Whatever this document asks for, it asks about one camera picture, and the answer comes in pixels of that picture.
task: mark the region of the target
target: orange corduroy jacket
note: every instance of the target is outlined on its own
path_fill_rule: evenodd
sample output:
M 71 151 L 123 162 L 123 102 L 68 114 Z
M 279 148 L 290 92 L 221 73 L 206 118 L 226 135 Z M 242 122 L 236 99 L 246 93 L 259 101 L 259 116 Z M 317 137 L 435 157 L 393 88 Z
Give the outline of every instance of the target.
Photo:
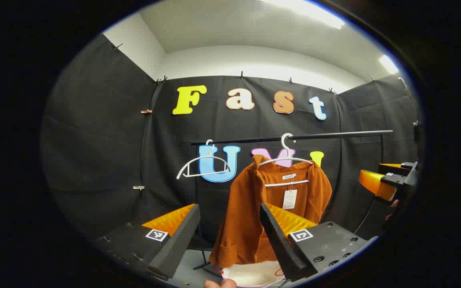
M 259 220 L 261 203 L 281 208 L 284 192 L 297 190 L 295 207 L 287 211 L 317 224 L 332 194 L 327 176 L 315 162 L 300 162 L 291 167 L 280 166 L 274 162 L 259 166 L 269 159 L 262 155 L 254 155 L 253 159 L 254 162 L 230 186 L 227 212 L 220 224 L 216 244 L 209 258 L 216 266 L 225 268 L 233 264 L 277 260 Z M 282 179 L 282 176 L 290 174 L 296 175 L 291 179 Z M 301 180 L 309 182 L 265 187 L 265 184 Z

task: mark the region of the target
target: white wall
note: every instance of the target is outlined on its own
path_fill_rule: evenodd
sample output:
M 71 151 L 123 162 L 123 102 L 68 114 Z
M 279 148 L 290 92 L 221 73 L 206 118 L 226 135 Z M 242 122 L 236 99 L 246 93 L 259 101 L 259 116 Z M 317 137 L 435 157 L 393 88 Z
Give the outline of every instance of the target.
M 115 46 L 123 43 L 119 50 L 150 77 L 163 79 L 163 74 L 157 73 L 157 70 L 165 51 L 139 13 L 114 24 L 103 34 Z
M 234 75 L 270 78 L 342 93 L 366 83 L 327 62 L 280 49 L 259 46 L 208 46 L 168 53 L 157 74 L 168 79 Z

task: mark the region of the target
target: orange foam pad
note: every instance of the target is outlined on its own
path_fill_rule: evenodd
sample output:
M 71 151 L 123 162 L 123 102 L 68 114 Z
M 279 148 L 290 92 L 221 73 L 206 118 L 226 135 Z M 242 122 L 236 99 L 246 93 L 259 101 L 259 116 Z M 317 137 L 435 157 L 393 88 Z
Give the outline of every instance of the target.
M 174 232 L 177 230 L 179 225 L 181 225 L 181 222 L 184 220 L 186 215 L 188 215 L 193 206 L 194 204 L 191 204 L 183 208 L 179 208 L 163 216 L 157 217 L 156 219 L 151 220 L 145 224 L 142 224 L 142 226 L 168 232 L 168 235 L 172 237 Z
M 397 188 L 396 186 L 380 182 L 383 176 L 385 175 L 367 170 L 360 170 L 359 183 L 376 197 L 391 201 Z
M 391 167 L 396 167 L 396 168 L 401 168 L 401 164 L 383 164 L 383 163 L 380 163 L 380 165 L 391 166 Z
M 279 224 L 280 228 L 282 229 L 282 232 L 284 232 L 284 235 L 286 237 L 291 232 L 300 231 L 318 225 L 312 221 L 305 219 L 304 217 L 300 217 L 280 207 L 271 205 L 269 203 L 265 204 L 271 212 L 271 215 L 275 217 L 275 220 Z

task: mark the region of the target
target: floor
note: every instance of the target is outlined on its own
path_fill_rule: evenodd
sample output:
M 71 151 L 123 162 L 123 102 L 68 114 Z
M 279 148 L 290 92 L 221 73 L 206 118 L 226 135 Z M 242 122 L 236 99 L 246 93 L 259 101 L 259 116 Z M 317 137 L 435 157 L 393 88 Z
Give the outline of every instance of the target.
M 209 259 L 210 251 L 205 251 L 206 260 Z M 222 277 L 213 270 L 212 264 L 209 264 L 203 268 L 193 270 L 193 268 L 204 264 L 204 259 L 202 257 L 202 252 L 200 250 L 186 250 L 184 256 L 181 259 L 174 277 L 168 281 L 161 280 L 162 282 L 168 283 L 174 287 L 186 287 L 186 288 L 203 288 L 204 281 L 211 280 L 216 283 L 222 281 Z M 314 279 L 318 274 L 313 275 L 312 277 L 306 279 L 300 279 L 296 282 L 287 281 L 287 283 L 282 288 L 293 288 L 301 283 L 306 283 L 311 279 Z M 271 288 L 278 288 L 282 285 L 284 281 L 275 283 Z

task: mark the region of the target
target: ceiling light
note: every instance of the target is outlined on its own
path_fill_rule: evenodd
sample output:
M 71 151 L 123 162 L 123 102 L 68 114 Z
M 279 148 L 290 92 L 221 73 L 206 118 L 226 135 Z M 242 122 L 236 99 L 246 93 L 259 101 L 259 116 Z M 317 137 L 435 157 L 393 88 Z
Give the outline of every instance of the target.
M 385 67 L 385 69 L 387 69 L 387 71 L 389 71 L 390 74 L 394 74 L 397 72 L 396 66 L 394 65 L 392 60 L 390 60 L 389 57 L 387 57 L 386 55 L 383 55 L 382 57 L 380 57 L 379 60 L 380 60 L 380 63 L 382 63 L 382 65 Z
M 323 8 L 320 8 L 313 2 L 305 0 L 260 0 L 260 2 L 267 2 L 278 7 L 291 9 L 298 14 L 321 21 L 328 26 L 334 27 L 335 29 L 340 29 L 342 25 L 344 25 L 344 22 L 341 19 L 325 11 Z

